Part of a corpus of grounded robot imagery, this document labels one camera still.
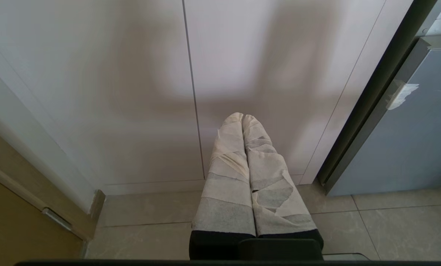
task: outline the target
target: refrigerator door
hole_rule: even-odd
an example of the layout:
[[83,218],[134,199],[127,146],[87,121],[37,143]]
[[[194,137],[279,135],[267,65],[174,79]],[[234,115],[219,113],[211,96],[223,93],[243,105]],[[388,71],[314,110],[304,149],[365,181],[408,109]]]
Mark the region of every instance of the refrigerator door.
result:
[[421,38],[363,128],[352,161],[325,183],[328,195],[441,186],[441,37]]

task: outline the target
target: beige tile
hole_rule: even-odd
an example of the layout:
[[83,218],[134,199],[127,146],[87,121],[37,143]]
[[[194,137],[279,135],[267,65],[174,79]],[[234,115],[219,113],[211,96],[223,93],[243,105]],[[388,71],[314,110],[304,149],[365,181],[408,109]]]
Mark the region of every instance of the beige tile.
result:
[[170,192],[138,195],[109,195],[99,226],[191,222],[201,192]]
[[359,210],[441,205],[441,188],[354,195]]
[[88,259],[189,259],[190,223],[99,227]]
[[313,214],[312,219],[324,239],[323,254],[361,253],[379,260],[359,212]]
[[360,213],[382,260],[441,260],[441,206]]
[[317,180],[313,184],[299,185],[297,188],[311,214],[357,210],[352,196],[326,197],[324,188]]

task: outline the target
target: floor tile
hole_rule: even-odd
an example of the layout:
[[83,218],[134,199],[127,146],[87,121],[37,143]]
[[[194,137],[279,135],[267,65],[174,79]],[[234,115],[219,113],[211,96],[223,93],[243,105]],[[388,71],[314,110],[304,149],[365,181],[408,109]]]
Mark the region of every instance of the floor tile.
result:
[[189,259],[190,222],[99,227],[88,259]]
[[99,226],[191,222],[202,192],[109,195]]
[[324,188],[317,180],[310,185],[298,185],[297,188],[311,214],[357,210],[352,196],[326,197]]
[[359,210],[441,205],[441,188],[354,195]]
[[322,253],[361,253],[379,260],[359,212],[313,214],[312,219],[324,239]]
[[441,260],[441,206],[360,213],[382,260]]

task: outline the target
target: wooden door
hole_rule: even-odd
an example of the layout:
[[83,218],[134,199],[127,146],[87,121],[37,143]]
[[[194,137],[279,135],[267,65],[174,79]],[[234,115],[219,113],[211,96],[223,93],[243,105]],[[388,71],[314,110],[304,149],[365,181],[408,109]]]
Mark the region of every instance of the wooden door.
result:
[[78,259],[83,241],[0,184],[0,265]]

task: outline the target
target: tiled floor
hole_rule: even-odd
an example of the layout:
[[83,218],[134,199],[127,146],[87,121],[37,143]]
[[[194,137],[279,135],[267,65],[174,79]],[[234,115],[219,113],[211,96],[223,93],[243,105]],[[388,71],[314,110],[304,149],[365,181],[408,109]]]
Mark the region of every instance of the tiled floor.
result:
[[[327,198],[298,186],[325,241],[324,254],[373,260],[441,260],[441,188]],[[89,259],[189,259],[200,192],[108,196]]]

